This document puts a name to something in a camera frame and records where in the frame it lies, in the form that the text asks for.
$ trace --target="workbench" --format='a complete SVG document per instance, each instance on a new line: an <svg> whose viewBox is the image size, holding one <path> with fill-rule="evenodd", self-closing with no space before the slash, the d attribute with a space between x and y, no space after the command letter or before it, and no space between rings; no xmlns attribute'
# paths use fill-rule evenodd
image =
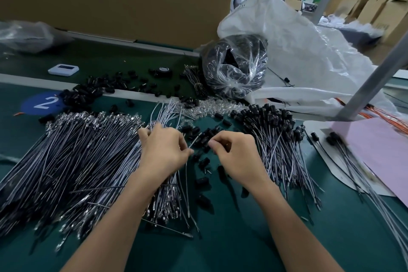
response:
<svg viewBox="0 0 408 272"><path fill-rule="evenodd" d="M44 125L38 122L38 111L28 110L23 115L13 116L21 112L23 105L27 108L30 103L32 106L41 104L45 95L58 95L59 90L84 82L88 75L96 77L117 71L125 73L131 69L139 77L149 78L149 83L156 82L163 94L174 91L173 86L181 84L180 94L193 96L192 86L188 81L180 79L179 73L185 63L192 64L197 60L194 56L183 54L85 40L75 40L67 46L37 55L3 54L0 57L0 153L21 158L44 133ZM71 77L48 74L47 70L59 63L77 65L79 72ZM173 69L173 78L153 79L148 74L148 68L160 66ZM153 95L147 97L146 101L136 100L135 106L128 108L120 93L115 94L97 99L92 108L102 111L117 104L122 112L139 113L145 121L150 118L156 104ZM58 104L59 101L53 104L53 110L59 109ZM218 124L220 122L211 117L195 121L195 125L204 129ZM289 191L288 202L299 216L312 218L314 225L310 221L306 225L323 246L348 272L406 271L397 243L371 203L368 200L361 203L354 190L338 181L308 140L304 139L301 145L311 177L324 190L317 189L322 210L310 204L309 216L300 190ZM200 233L191 229L194 239L189 239L166 229L146 228L141 223L126 271L284 271L267 223L256 202L251 195L241 197L242 188L232 179L222 183L216 170L219 165L217 157L212 152L208 153L208 157L212 175L206 176L210 178L212 187L204 194L212 201L213 213L198 208L193 200L196 191L194 187L188 188L191 213ZM204 176L197 165L188 165L190 182ZM0 178L11 168L12 164L0 162ZM398 199L384 199L408 224L405 206ZM55 253L54 249L62 238L59 227L43 241L34 244L34 224L16 229L0 239L2 272L57 272L79 246L79 241L71 235L62 250Z"/></svg>

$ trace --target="person's right hand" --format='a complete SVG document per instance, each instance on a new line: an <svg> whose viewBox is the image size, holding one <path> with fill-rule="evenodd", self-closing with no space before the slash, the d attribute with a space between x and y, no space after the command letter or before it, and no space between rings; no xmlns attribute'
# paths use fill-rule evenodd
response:
<svg viewBox="0 0 408 272"><path fill-rule="evenodd" d="M225 171L249 192L270 182L252 135L220 131L208 142Z"/></svg>

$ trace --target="number 2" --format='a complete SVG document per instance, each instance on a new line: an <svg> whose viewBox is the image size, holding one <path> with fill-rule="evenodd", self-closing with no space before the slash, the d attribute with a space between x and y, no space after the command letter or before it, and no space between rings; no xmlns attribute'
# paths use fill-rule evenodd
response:
<svg viewBox="0 0 408 272"><path fill-rule="evenodd" d="M44 102L44 103L42 103L42 104L38 104L38 105L36 105L36 106L34 106L34 107L37 108L37 109L49 109L49 107L45 107L44 105L45 105L45 104L51 104L51 103L57 102L57 101L58 101L58 97L48 97L48 98L45 98L45 100L50 100L50 99L53 99L53 100L50 101L50 102Z"/></svg>

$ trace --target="pink paper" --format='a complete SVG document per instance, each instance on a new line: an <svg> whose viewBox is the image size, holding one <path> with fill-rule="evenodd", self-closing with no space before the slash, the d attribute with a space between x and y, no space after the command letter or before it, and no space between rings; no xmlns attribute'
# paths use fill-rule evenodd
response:
<svg viewBox="0 0 408 272"><path fill-rule="evenodd" d="M408 207L408 138L380 118L328 123L352 153Z"/></svg>

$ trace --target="blue circle sticker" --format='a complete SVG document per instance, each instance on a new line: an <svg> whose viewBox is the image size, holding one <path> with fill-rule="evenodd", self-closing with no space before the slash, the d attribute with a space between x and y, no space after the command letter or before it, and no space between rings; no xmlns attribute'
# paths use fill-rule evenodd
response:
<svg viewBox="0 0 408 272"><path fill-rule="evenodd" d="M47 115L62 111L64 104L58 96L60 92L60 90L50 90L26 99L21 104L21 112L28 115Z"/></svg>

